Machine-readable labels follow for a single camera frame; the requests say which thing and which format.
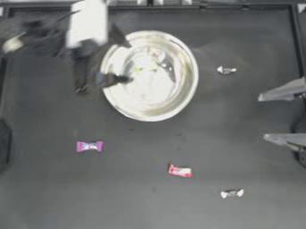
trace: white candy wrapper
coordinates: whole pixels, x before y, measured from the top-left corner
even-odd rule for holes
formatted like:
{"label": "white candy wrapper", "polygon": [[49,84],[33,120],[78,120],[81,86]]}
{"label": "white candy wrapper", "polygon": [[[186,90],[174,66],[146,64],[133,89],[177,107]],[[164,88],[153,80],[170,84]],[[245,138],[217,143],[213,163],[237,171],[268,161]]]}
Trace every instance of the white candy wrapper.
{"label": "white candy wrapper", "polygon": [[229,197],[242,197],[244,196],[244,189],[222,191],[221,196],[224,199],[226,199]]}

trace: black surface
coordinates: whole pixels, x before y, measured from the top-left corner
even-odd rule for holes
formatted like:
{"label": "black surface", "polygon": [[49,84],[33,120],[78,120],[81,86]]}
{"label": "black surface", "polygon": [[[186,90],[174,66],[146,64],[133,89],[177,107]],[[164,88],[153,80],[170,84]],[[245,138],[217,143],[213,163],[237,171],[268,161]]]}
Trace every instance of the black surface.
{"label": "black surface", "polygon": [[[186,42],[197,95],[176,118],[142,123],[103,96],[74,94],[63,61],[11,60],[2,228],[304,228],[306,171],[262,140],[289,131],[304,107],[300,100],[257,103],[262,91],[300,77],[288,12],[113,12],[110,19],[127,33],[161,30]],[[221,65],[238,72],[221,76]],[[103,140],[103,154],[78,155],[78,140]],[[190,166],[194,177],[170,176],[170,162]],[[241,199],[221,198],[232,188],[245,189]]]}

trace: gray metal part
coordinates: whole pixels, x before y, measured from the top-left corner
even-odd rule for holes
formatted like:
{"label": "gray metal part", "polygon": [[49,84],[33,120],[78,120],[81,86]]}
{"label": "gray metal part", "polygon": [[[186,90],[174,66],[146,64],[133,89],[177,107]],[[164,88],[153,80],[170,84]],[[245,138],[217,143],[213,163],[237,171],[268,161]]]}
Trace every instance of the gray metal part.
{"label": "gray metal part", "polygon": [[268,133],[264,139],[294,151],[304,151],[306,148],[306,133]]}
{"label": "gray metal part", "polygon": [[299,80],[290,81],[284,86],[269,90],[262,93],[258,97],[258,101],[272,101],[272,100],[293,100],[296,95],[306,92],[306,83],[305,78],[303,77]]}

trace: metal bracket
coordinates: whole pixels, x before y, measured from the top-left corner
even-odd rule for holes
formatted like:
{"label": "metal bracket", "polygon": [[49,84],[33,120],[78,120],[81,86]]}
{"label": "metal bracket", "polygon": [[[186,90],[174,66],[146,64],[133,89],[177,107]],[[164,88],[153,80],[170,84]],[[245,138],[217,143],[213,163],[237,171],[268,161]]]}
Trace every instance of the metal bracket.
{"label": "metal bracket", "polygon": [[148,0],[107,0],[109,6],[146,6]]}
{"label": "metal bracket", "polygon": [[306,133],[268,133],[264,139],[296,152],[306,152]]}
{"label": "metal bracket", "polygon": [[258,101],[293,100],[294,98],[306,98],[306,82],[303,77],[285,84],[284,86],[269,90],[258,97]]}
{"label": "metal bracket", "polygon": [[193,5],[197,0],[153,0],[154,5]]}

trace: pink candy wrapper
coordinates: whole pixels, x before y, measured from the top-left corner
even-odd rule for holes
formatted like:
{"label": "pink candy wrapper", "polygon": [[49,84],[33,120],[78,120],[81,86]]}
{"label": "pink candy wrapper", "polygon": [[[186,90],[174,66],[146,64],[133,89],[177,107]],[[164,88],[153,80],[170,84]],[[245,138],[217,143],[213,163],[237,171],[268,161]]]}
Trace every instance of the pink candy wrapper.
{"label": "pink candy wrapper", "polygon": [[83,142],[83,141],[78,141],[77,142],[77,152],[81,153],[86,150],[97,150],[98,152],[102,152],[102,148],[103,148],[103,141],[98,141],[98,142]]}
{"label": "pink candy wrapper", "polygon": [[172,175],[178,175],[184,177],[192,177],[193,175],[192,168],[180,168],[180,167],[176,167],[173,164],[170,164],[168,172]]}

